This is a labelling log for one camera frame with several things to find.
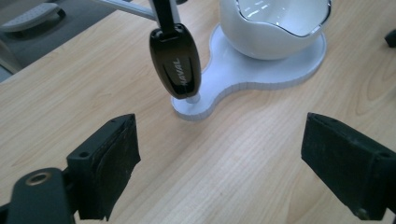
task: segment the wooden tabletop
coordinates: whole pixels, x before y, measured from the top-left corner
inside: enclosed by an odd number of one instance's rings
[[[203,67],[218,4],[179,7]],[[142,161],[110,223],[361,223],[301,160],[301,143],[315,112],[396,149],[396,50],[384,40],[395,1],[334,0],[327,55],[310,79],[233,93],[199,122],[176,115],[154,71],[155,27],[117,11],[0,83],[0,204],[20,177],[64,169],[105,122],[135,113]]]

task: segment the white bowl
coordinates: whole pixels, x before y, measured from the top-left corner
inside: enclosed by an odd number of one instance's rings
[[[332,0],[220,0],[220,25],[241,53],[276,60],[313,43],[331,7]]]

